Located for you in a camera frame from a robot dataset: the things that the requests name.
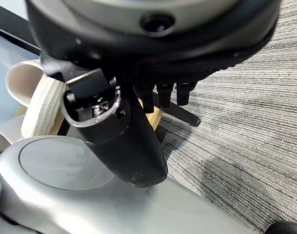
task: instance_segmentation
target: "glass surface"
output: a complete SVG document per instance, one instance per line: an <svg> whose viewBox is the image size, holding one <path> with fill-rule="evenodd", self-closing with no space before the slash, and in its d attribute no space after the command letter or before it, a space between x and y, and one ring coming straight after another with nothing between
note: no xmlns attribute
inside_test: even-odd
<svg viewBox="0 0 297 234"><path fill-rule="evenodd" d="M37 55L0 38L0 125L14 118L19 107L5 87L8 70L18 62L37 58Z"/></svg>
<svg viewBox="0 0 297 234"><path fill-rule="evenodd" d="M29 143L20 153L20 164L33 179L63 190L97 189L115 176L77 139L47 138Z"/></svg>

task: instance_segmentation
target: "gray carpet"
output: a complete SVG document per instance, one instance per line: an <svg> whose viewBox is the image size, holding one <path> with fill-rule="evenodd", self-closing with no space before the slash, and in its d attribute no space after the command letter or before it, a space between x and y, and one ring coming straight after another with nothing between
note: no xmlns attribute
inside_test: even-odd
<svg viewBox="0 0 297 234"><path fill-rule="evenodd" d="M260 232L297 222L297 0L262 51L199 82L186 109L199 127L165 115L157 129L169 176Z"/></svg>

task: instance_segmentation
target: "textured gray fabric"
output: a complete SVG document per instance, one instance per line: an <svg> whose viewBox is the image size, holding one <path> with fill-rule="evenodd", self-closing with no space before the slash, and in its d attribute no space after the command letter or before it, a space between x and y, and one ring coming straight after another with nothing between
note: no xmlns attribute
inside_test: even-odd
<svg viewBox="0 0 297 234"><path fill-rule="evenodd" d="M165 115L157 129L169 176L260 232L297 222L297 0L262 51L200 81L186 109L199 127Z"/></svg>

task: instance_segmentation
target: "wooden block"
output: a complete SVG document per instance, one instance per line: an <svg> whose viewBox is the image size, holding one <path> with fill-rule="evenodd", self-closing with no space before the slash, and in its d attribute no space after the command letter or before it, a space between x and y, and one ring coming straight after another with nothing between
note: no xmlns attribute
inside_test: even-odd
<svg viewBox="0 0 297 234"><path fill-rule="evenodd" d="M161 120L162 115L163 115L163 110L159 109L156 106L154 107L153 113L146 114L148 121L154 130L156 130L156 128L158 127L158 124Z"/></svg>

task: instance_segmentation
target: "white strap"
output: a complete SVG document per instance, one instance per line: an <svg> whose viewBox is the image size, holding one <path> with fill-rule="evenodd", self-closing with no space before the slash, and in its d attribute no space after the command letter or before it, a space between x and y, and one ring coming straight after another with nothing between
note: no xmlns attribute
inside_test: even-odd
<svg viewBox="0 0 297 234"><path fill-rule="evenodd" d="M20 133L24 115L11 119L0 126L0 153L11 144L23 139Z"/></svg>
<svg viewBox="0 0 297 234"><path fill-rule="evenodd" d="M24 138L51 134L57 116L56 128L60 126L59 103L66 84L47 77L39 60L11 67L6 76L6 88L15 100L28 107L21 126Z"/></svg>

